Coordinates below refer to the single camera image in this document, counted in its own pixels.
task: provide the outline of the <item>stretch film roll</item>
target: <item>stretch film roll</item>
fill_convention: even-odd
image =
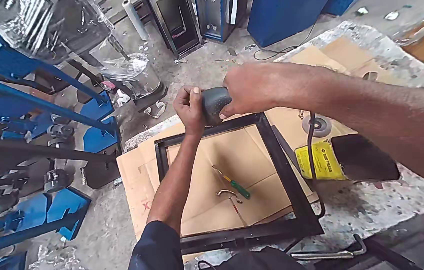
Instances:
[[[145,31],[145,27],[140,21],[140,17],[138,16],[137,11],[134,9],[134,5],[130,2],[130,0],[125,0],[122,3],[122,6],[124,7],[128,18],[132,21],[132,24],[140,35],[140,38],[142,40],[147,40],[149,38],[149,34],[147,31]]]

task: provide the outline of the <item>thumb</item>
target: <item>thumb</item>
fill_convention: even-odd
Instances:
[[[190,92],[190,109],[195,112],[202,110],[202,93],[198,87]]]
[[[234,114],[236,114],[236,112],[235,112],[235,107],[232,100],[229,104],[227,104],[225,107],[222,108],[222,110],[220,111],[219,117],[220,119],[226,119],[231,117]]]

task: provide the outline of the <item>yellow label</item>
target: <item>yellow label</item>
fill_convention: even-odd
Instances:
[[[315,174],[317,179],[321,180],[347,180],[343,174],[340,163],[337,161],[329,140],[312,144],[312,153],[314,156]],[[307,179],[312,178],[310,162],[308,159],[307,146],[295,150],[297,161],[300,166],[302,176]]]

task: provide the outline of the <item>workbench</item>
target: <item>workbench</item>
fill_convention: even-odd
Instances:
[[[392,72],[407,86],[424,87],[424,63],[404,52],[376,29],[351,21],[342,22],[336,28],[317,36],[275,61],[287,62],[287,59],[309,46],[322,48],[341,36],[368,50],[382,68]],[[179,117],[174,115],[139,133],[126,142],[125,152],[179,122]],[[336,186],[340,183],[319,182],[317,190],[324,191],[321,195],[325,198],[327,209],[325,217],[320,219],[325,234],[305,238],[292,251],[338,251],[354,242],[353,234],[367,238],[416,215],[424,214],[424,179],[402,165],[399,165],[399,169],[402,179],[383,183],[383,189],[378,189],[370,183],[358,182],[344,186],[338,193],[329,194],[325,192],[328,190],[327,186]],[[320,211],[318,203],[314,203],[313,208],[316,213]],[[272,246],[283,249],[287,243]],[[258,246],[254,250],[262,248],[263,246]],[[187,262],[185,268],[196,269],[198,260],[206,260],[217,265],[233,254],[234,252],[230,250],[210,251]]]

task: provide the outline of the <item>green screwdriver handle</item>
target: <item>green screwdriver handle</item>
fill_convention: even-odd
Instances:
[[[246,199],[250,199],[250,193],[241,185],[239,185],[236,181],[231,181],[230,185],[232,185],[233,188],[238,190],[238,192],[242,194],[242,196],[244,196]]]

